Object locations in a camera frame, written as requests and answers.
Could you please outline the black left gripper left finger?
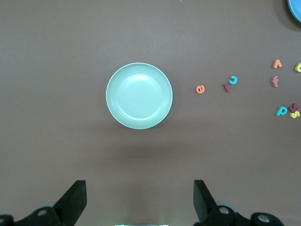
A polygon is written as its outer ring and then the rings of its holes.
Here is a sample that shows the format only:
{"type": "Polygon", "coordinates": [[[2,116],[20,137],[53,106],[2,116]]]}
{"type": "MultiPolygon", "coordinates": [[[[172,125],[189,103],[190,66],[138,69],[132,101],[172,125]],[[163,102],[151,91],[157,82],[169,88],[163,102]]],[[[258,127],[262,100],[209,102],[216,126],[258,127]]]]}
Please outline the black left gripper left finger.
{"type": "Polygon", "coordinates": [[[11,215],[1,215],[2,226],[73,226],[87,205],[85,180],[77,180],[52,206],[42,207],[19,221],[11,215]]]}

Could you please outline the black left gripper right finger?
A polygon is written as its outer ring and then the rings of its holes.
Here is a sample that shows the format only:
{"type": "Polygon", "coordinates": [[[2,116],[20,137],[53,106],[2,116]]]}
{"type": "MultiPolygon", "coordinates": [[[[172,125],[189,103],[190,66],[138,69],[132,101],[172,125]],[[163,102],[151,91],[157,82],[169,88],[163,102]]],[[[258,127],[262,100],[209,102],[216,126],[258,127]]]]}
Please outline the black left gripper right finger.
{"type": "Polygon", "coordinates": [[[195,180],[193,204],[199,221],[196,226],[282,226],[275,216],[256,212],[249,219],[230,207],[218,205],[203,180],[195,180]]]}

